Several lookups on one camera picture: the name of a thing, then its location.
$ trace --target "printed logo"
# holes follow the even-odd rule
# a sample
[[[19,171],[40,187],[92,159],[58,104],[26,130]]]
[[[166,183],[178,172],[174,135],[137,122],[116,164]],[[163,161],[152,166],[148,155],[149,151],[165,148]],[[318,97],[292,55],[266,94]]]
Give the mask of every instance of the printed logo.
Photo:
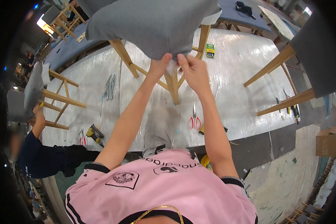
[[[126,171],[115,174],[112,179],[106,182],[106,185],[116,187],[126,187],[134,190],[138,181],[139,174],[134,171]]]
[[[166,166],[161,167],[161,166],[159,166],[157,168],[154,168],[153,172],[155,174],[159,175],[159,174],[162,174],[162,173],[175,173],[175,172],[178,172],[178,169],[175,168],[175,167],[166,167]]]

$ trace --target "white padding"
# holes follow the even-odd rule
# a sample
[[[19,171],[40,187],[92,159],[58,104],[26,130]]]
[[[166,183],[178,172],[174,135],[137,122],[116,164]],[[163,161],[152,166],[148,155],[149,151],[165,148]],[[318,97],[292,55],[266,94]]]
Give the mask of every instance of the white padding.
[[[220,10],[219,12],[215,14],[205,17],[203,21],[201,22],[201,24],[202,25],[214,25],[216,21],[219,19],[221,13],[222,13],[222,10]]]
[[[41,78],[44,83],[44,85],[48,85],[50,81],[50,76],[49,76],[49,63],[42,65],[42,72],[41,72]]]

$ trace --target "navy t-shirt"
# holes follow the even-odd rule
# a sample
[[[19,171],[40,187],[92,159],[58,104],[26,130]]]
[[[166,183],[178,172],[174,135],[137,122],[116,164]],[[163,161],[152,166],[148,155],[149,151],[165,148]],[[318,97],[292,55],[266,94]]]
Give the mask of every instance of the navy t-shirt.
[[[31,131],[21,146],[16,163],[26,176],[45,178],[63,171],[69,159],[62,146],[43,146]]]

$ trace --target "scissors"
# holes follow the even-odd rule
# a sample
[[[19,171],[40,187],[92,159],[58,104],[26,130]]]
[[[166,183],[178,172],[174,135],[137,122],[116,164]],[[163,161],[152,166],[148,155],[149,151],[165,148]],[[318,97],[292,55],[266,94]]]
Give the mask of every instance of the scissors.
[[[195,104],[193,104],[193,116],[191,116],[191,118],[188,120],[188,128],[192,130],[194,127],[197,130],[202,127],[202,123],[195,113]]]
[[[85,137],[84,133],[83,133],[83,128],[81,128],[80,130],[80,146],[86,146],[87,145],[87,138]]]

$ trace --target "plastic wrap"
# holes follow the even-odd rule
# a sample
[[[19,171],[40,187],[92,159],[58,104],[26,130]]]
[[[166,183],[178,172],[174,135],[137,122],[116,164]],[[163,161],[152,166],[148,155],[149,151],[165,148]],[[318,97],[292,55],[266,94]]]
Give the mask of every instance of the plastic wrap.
[[[194,46],[198,46],[199,35],[200,29],[197,29]],[[256,115],[258,111],[276,105],[276,97],[281,101],[284,100],[283,88],[289,96],[294,95],[282,67],[265,74],[247,88],[243,86],[278,55],[279,51],[270,39],[232,30],[211,29],[207,43],[214,44],[215,56],[212,59],[204,54],[203,60],[207,62],[213,94],[219,85],[216,105],[223,125],[228,128],[227,135],[230,140],[269,132],[296,122],[293,114],[287,114],[285,109],[282,109],[281,113],[275,111],[262,116]],[[125,47],[133,63],[148,71],[150,59],[130,42],[126,42]],[[139,73],[139,77],[134,78],[127,66],[122,65],[120,113],[132,100],[144,77]],[[204,145],[204,136],[198,134],[197,130],[189,130],[187,127],[188,119],[192,116],[193,103],[196,105],[197,116],[203,122],[202,108],[197,95],[186,81],[179,88],[178,94],[180,104],[174,105],[169,92],[155,85],[130,151],[142,151],[144,127],[153,107],[173,107],[179,114],[173,130],[174,145],[181,147]]]
[[[294,34],[291,32],[289,27],[279,18],[279,16],[270,11],[269,9],[262,7],[261,5],[258,5],[258,7],[274,25],[280,36],[281,41],[282,42],[291,41],[291,39],[294,37]]]
[[[106,144],[111,136],[114,124],[119,117],[119,82],[121,59],[111,47],[104,47],[82,60],[76,62],[61,75],[79,84],[79,87],[68,84],[69,96],[71,99],[85,103],[86,108],[68,105],[59,124],[69,127],[69,130],[46,127],[42,132],[43,144],[46,146],[69,146],[79,144],[79,132],[81,128],[86,133],[88,128],[95,124],[105,135],[103,144]],[[116,75],[116,86],[114,88],[113,100],[100,99],[105,91],[106,82],[110,75]],[[47,90],[56,92],[61,80],[55,78],[47,86]],[[65,88],[62,86],[60,95],[66,96]],[[62,108],[64,103],[55,101],[55,106]],[[44,108],[46,120],[55,121],[59,112]],[[102,147],[96,144],[92,138],[88,139],[87,149],[101,151]]]

